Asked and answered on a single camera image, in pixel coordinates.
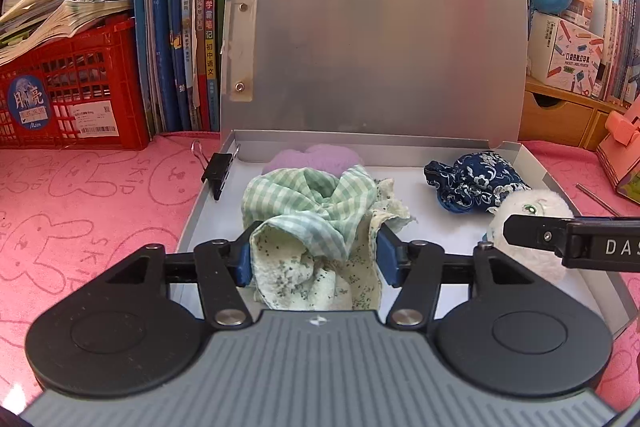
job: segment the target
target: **red crate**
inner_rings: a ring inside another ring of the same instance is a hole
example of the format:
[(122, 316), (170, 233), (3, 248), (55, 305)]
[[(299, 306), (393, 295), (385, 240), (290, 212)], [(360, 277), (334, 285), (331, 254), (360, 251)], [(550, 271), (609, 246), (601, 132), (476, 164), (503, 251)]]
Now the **red crate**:
[[(44, 44), (0, 66), (0, 148), (144, 148), (149, 137), (134, 26), (129, 16), (112, 17), (104, 26)], [(104, 114), (97, 116), (98, 110)], [(118, 136), (81, 136), (73, 114), (85, 119), (85, 134), (92, 129)]]

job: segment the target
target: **open box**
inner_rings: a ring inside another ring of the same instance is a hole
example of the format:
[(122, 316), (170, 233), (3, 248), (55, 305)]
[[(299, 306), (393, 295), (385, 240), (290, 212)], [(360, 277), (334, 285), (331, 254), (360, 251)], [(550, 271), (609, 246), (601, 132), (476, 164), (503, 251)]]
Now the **open box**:
[[(422, 168), (431, 160), (494, 149), (533, 188), (561, 194), (515, 143), (527, 61), (526, 0), (226, 0), (222, 49), (222, 152), (239, 152), (219, 201), (207, 183), (178, 251), (242, 233), (247, 183), (280, 150), (340, 144), (374, 178), (393, 178), (416, 221), (402, 240), (426, 239), (471, 254), (489, 213), (439, 206)], [(577, 209), (570, 201), (575, 214)], [(638, 310), (618, 273), (569, 270), (560, 287), (618, 335)], [(383, 282), (386, 315), (397, 290)], [(241, 291), (252, 314), (253, 291)], [(468, 295), (444, 285), (436, 316)], [(202, 317), (193, 285), (172, 298)]]

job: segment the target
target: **blue round sticker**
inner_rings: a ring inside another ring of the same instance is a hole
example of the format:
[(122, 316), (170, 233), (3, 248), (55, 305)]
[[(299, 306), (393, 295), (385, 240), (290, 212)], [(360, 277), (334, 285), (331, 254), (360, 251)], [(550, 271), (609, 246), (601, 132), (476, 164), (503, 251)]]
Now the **blue round sticker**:
[(24, 74), (14, 78), (6, 99), (11, 116), (25, 129), (41, 129), (49, 123), (47, 91), (35, 76)]

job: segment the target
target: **translucent plastic lid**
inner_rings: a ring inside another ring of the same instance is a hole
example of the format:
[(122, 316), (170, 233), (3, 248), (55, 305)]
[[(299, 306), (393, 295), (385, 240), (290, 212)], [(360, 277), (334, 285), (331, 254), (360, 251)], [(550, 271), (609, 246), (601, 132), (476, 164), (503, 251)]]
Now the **translucent plastic lid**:
[(223, 139), (516, 141), (526, 65), (527, 0), (226, 0)]

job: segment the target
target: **white fluffy plush toy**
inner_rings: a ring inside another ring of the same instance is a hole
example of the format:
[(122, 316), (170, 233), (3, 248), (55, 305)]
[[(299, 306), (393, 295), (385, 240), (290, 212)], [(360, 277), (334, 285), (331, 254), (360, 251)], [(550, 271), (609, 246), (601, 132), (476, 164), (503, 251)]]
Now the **white fluffy plush toy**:
[(509, 194), (494, 214), (486, 237), (487, 240), (492, 241), (495, 248), (550, 283), (556, 284), (564, 277), (566, 268), (562, 266), (562, 260), (553, 252), (514, 247), (507, 243), (502, 233), (504, 222), (513, 214), (574, 217), (569, 206), (558, 194), (551, 190), (518, 190)]

